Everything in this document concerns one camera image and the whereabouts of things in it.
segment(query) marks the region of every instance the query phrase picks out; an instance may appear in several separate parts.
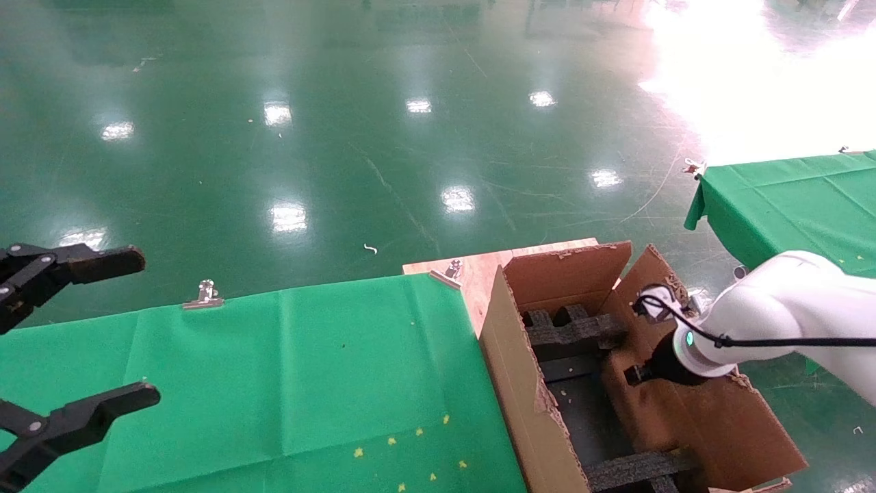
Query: plywood surface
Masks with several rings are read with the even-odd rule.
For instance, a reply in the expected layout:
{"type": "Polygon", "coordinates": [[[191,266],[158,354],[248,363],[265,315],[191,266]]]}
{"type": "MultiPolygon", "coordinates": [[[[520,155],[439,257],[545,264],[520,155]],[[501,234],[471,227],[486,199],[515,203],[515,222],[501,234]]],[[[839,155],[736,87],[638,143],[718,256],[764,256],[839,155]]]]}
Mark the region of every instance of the plywood surface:
{"type": "MultiPolygon", "coordinates": [[[[598,244],[599,242],[595,238],[576,239],[573,241],[461,257],[463,272],[460,275],[459,282],[463,285],[463,299],[465,300],[465,306],[469,309],[469,317],[471,318],[472,326],[475,328],[475,334],[479,337],[481,328],[484,326],[484,315],[487,312],[487,304],[490,302],[490,293],[492,292],[493,278],[496,276],[497,266],[501,265],[504,267],[511,258],[517,255],[557,252],[598,244]]],[[[432,269],[444,272],[452,260],[454,259],[405,264],[402,266],[402,271],[405,274],[421,274],[432,269]]]]}

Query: green tablecloth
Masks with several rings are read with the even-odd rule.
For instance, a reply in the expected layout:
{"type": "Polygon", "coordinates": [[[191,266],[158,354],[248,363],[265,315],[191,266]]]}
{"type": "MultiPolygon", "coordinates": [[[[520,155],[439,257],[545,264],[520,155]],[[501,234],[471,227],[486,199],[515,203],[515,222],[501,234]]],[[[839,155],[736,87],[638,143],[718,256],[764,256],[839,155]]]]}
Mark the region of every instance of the green tablecloth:
{"type": "Polygon", "coordinates": [[[685,227],[702,216],[749,268],[806,250],[876,277],[876,151],[708,168],[685,227]]]}
{"type": "Polygon", "coordinates": [[[0,338],[0,395],[41,413],[144,377],[160,404],[28,492],[526,491],[462,297],[427,275],[0,338]]]}

